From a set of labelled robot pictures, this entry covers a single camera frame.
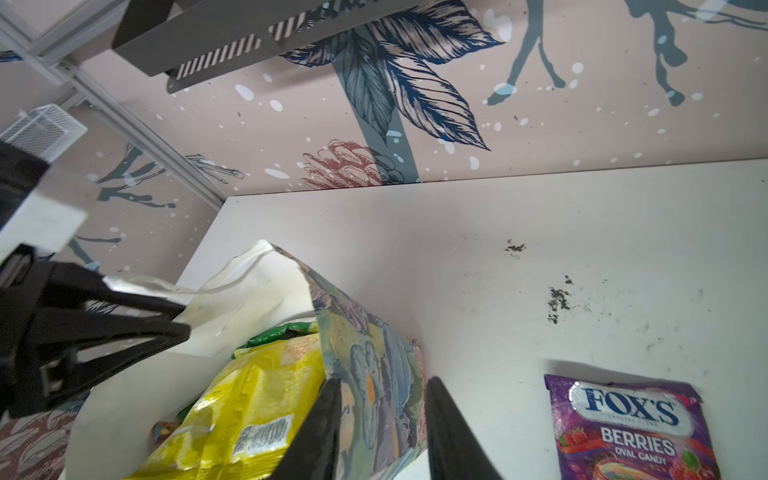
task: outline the fox's berries candy packet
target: fox's berries candy packet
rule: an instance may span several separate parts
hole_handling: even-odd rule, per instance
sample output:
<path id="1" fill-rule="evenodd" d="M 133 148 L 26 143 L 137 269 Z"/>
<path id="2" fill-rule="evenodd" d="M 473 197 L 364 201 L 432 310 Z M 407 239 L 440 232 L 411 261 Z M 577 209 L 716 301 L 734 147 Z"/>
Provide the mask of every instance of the fox's berries candy packet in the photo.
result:
<path id="1" fill-rule="evenodd" d="M 546 375 L 563 480 L 717 480 L 687 383 L 599 383 Z"/>

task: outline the barcode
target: barcode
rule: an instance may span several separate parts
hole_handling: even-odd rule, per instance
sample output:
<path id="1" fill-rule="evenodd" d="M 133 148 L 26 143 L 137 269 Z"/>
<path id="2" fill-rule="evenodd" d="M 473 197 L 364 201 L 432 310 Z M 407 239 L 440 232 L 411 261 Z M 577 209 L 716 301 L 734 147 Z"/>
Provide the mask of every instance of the barcode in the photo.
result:
<path id="1" fill-rule="evenodd" d="M 293 414 L 262 425 L 248 425 L 240 431 L 232 449 L 232 456 L 245 452 L 256 455 L 288 445 L 288 432 L 293 423 Z"/>

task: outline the yellow snack packet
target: yellow snack packet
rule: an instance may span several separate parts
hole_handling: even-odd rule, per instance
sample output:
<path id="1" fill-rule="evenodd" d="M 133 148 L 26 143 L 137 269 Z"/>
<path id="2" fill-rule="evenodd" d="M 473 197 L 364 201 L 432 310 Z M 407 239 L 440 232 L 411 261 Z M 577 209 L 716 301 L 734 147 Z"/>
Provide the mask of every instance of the yellow snack packet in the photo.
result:
<path id="1" fill-rule="evenodd" d="M 238 351 L 181 426 L 125 480 L 261 480 L 325 380 L 318 333 Z"/>

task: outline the white tabletop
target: white tabletop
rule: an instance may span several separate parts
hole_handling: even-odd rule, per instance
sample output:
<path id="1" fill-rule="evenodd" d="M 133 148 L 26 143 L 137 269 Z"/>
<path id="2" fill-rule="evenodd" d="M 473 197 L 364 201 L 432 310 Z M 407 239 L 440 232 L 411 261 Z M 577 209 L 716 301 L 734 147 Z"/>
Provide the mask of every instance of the white tabletop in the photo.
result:
<path id="1" fill-rule="evenodd" d="M 624 378 L 605 370 L 694 385 L 724 478 L 764 478 L 766 180 L 745 161 L 230 197 L 179 284 L 285 248 L 421 340 L 506 478 L 559 478 L 543 375 Z M 399 476 L 428 477 L 426 455 Z"/>

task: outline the wallpaper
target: wallpaper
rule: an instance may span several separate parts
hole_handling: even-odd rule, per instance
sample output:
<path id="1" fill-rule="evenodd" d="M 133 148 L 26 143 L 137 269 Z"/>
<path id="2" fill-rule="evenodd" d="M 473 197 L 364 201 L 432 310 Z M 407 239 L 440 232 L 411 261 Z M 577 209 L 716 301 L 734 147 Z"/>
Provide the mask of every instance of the wallpaper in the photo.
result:
<path id="1" fill-rule="evenodd" d="M 111 51 L 83 67 L 259 194 L 764 157 L 767 22 L 758 0 L 430 0 L 172 95 Z"/>
<path id="2" fill-rule="evenodd" d="M 216 211 L 86 106 L 69 113 L 88 132 L 56 163 L 94 182 L 99 194 L 85 223 L 53 259 L 102 274 L 175 282 Z"/>

